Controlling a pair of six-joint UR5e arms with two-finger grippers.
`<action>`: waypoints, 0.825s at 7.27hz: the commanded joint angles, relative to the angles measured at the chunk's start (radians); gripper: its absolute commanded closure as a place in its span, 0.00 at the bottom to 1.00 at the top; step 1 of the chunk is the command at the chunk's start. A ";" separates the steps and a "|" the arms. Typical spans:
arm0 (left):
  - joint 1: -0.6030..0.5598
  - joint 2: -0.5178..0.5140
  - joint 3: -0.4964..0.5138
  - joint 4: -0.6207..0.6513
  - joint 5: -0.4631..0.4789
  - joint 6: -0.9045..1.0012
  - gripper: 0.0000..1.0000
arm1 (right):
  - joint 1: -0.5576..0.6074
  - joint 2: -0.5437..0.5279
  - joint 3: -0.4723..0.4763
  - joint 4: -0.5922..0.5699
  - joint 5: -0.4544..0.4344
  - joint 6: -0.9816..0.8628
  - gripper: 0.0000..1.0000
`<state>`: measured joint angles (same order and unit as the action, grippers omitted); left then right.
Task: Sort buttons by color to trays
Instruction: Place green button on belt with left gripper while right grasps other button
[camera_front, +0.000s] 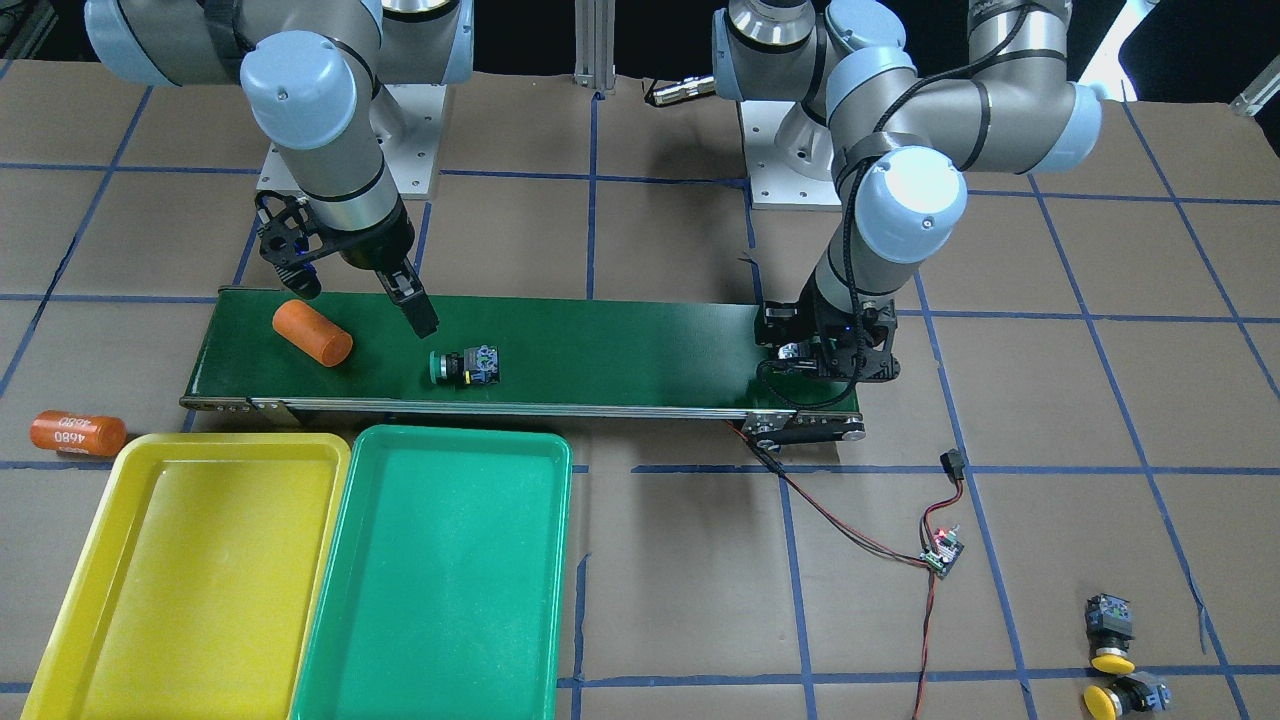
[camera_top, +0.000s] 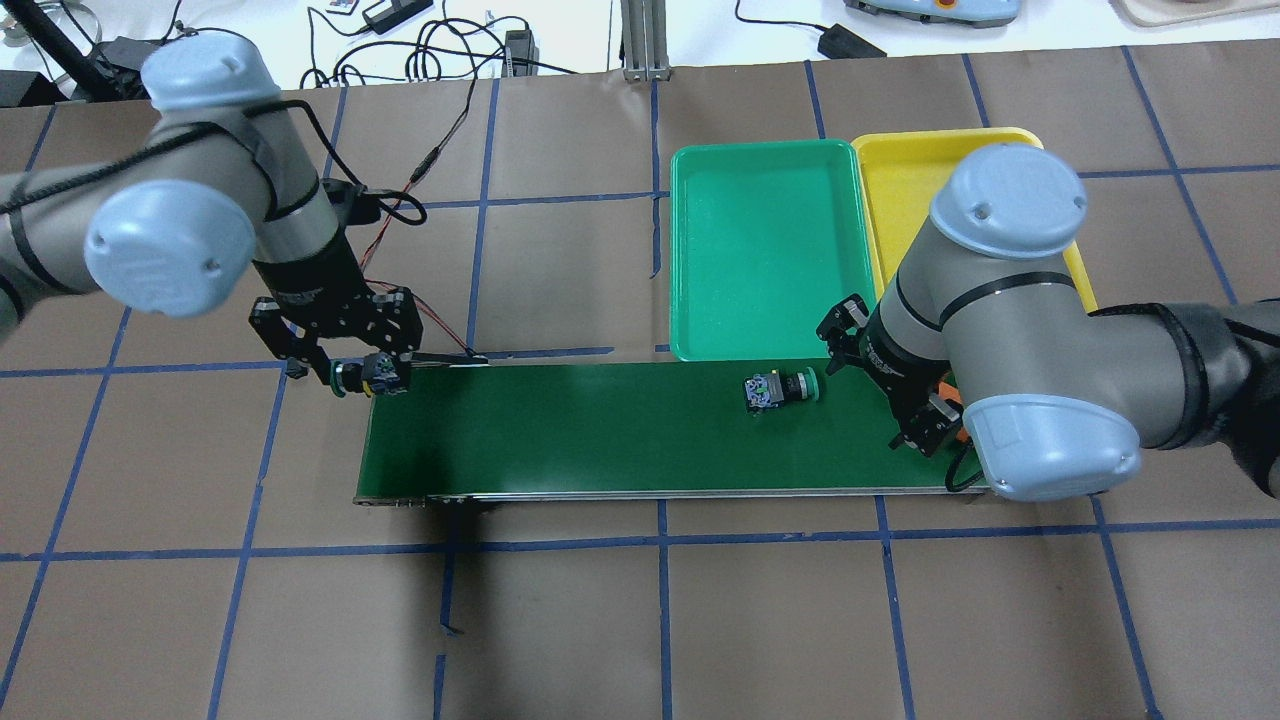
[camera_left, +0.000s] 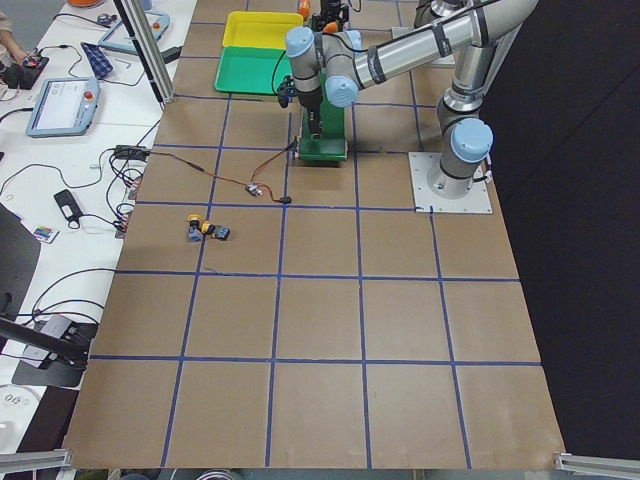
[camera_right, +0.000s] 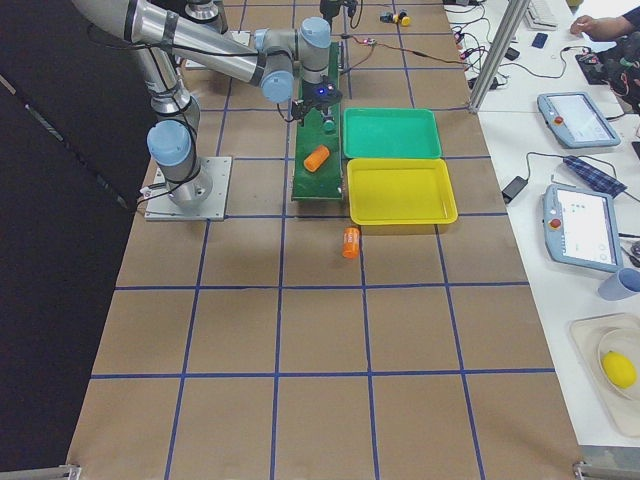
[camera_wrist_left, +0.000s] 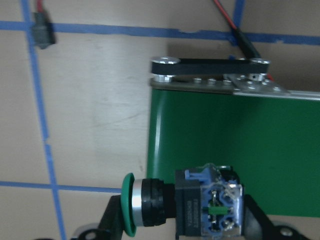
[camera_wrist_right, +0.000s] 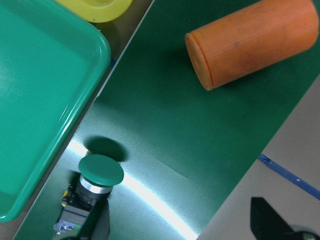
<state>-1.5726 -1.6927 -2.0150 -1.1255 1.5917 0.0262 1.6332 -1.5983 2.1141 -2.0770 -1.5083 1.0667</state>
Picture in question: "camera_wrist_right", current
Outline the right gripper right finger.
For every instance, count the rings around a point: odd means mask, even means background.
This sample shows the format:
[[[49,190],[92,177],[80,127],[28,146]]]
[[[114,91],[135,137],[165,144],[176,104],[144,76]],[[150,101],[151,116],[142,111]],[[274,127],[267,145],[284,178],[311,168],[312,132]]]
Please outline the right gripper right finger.
[[[263,197],[251,198],[250,229],[256,240],[302,239]]]

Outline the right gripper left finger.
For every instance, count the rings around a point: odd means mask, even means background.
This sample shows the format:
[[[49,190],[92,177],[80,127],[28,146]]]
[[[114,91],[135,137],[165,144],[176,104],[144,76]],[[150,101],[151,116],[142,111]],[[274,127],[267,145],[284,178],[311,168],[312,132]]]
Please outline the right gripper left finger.
[[[78,240],[108,240],[110,235],[110,210],[108,200],[100,200],[91,209],[77,234]]]

